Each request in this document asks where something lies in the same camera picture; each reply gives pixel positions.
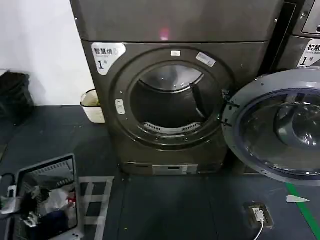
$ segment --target door glass window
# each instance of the door glass window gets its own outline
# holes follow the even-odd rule
[[[214,83],[202,72],[166,65],[143,75],[134,86],[130,105],[148,131],[179,135],[198,129],[214,111]]]
[[[240,120],[248,153],[279,171],[320,174],[320,96],[283,94],[264,100]]]

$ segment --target white wall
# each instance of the white wall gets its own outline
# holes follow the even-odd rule
[[[78,105],[94,85],[69,1],[0,0],[0,69],[29,73],[36,105]]]

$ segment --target trash bin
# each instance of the trash bin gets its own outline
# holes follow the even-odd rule
[[[29,76],[6,71],[0,73],[0,118],[21,124],[33,111],[34,101],[28,90]]]

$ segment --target white cable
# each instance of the white cable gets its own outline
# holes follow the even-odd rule
[[[253,240],[257,240],[260,237],[260,234],[262,233],[262,230],[264,229],[264,221],[261,221],[261,228],[258,232],[258,234],[256,235],[256,237]]]
[[[252,210],[253,210],[253,213],[255,215],[255,219],[257,220],[257,222],[261,223],[261,228],[260,228],[258,234],[256,235],[256,237],[253,239],[253,240],[257,240],[260,237],[262,230],[264,229],[265,214],[264,214],[264,211],[262,211],[258,207],[254,207],[254,208],[252,208]]]

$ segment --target dark floor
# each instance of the dark floor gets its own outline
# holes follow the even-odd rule
[[[19,127],[0,121],[0,146],[5,143],[0,174],[74,153],[80,176],[115,176],[103,239],[251,240],[259,229],[249,224],[244,204],[252,201],[266,204],[274,222],[260,240],[316,239],[297,205],[286,202],[286,185],[265,176],[119,173],[107,129],[90,123],[79,106],[38,107]],[[320,223],[320,189],[296,188]],[[0,222],[0,233],[5,227]]]

